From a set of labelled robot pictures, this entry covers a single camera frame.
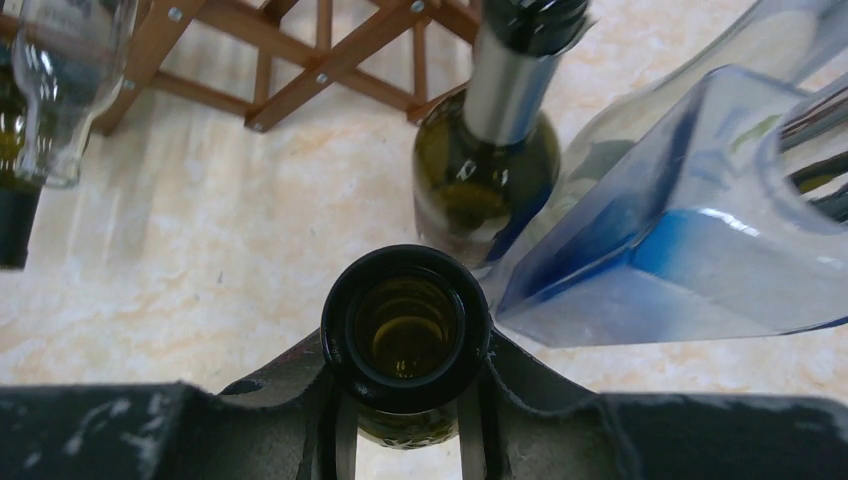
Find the brown label wine bottle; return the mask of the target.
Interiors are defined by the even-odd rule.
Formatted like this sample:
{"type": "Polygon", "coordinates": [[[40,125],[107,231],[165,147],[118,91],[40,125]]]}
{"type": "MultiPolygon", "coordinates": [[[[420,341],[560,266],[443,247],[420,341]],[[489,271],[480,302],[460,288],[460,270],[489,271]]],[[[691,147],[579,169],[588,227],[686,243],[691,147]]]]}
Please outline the brown label wine bottle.
{"type": "Polygon", "coordinates": [[[490,268],[550,197],[560,147],[541,105],[561,57],[590,28],[586,1],[486,1],[467,85],[424,118],[412,151],[421,240],[490,268]]]}

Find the blue square glass bottle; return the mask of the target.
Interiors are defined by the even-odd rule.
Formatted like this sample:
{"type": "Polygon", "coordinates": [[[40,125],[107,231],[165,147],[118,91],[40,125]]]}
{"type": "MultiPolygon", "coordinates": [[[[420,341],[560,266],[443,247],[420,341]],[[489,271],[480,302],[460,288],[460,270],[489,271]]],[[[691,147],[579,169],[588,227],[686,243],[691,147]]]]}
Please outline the blue square glass bottle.
{"type": "Polygon", "coordinates": [[[495,291],[503,327],[551,347],[788,335],[847,321],[847,227],[789,180],[782,130],[832,102],[709,73],[495,291]]]}

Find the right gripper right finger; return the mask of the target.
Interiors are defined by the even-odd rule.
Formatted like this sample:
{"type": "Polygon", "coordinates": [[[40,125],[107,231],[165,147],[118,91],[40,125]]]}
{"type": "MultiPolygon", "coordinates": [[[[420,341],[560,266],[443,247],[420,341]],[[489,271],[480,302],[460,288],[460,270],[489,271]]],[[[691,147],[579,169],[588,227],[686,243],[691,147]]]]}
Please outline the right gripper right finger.
{"type": "Polygon", "coordinates": [[[595,393],[500,333],[487,368],[508,479],[843,479],[847,409],[816,397],[595,393]]]}

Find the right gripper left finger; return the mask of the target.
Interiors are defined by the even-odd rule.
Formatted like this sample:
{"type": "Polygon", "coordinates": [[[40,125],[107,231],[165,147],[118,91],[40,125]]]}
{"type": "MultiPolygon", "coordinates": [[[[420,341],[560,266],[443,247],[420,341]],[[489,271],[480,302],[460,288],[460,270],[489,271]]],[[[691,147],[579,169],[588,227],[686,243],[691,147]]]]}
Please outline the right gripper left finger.
{"type": "Polygon", "coordinates": [[[5,386],[5,479],[313,479],[327,391],[313,333],[218,394],[175,383],[5,386]]]}

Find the white label wine bottle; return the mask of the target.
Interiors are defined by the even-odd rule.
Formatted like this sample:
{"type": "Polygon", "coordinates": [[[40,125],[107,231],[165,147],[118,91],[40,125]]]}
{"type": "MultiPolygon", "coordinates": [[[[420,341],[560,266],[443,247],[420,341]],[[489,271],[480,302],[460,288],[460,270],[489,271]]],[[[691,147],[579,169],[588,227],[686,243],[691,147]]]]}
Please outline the white label wine bottle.
{"type": "Polygon", "coordinates": [[[492,332],[478,281],[436,249],[398,244],[354,261],[324,303],[321,343],[334,380],[358,404],[358,429],[390,449],[459,433],[456,405],[492,332]]]}

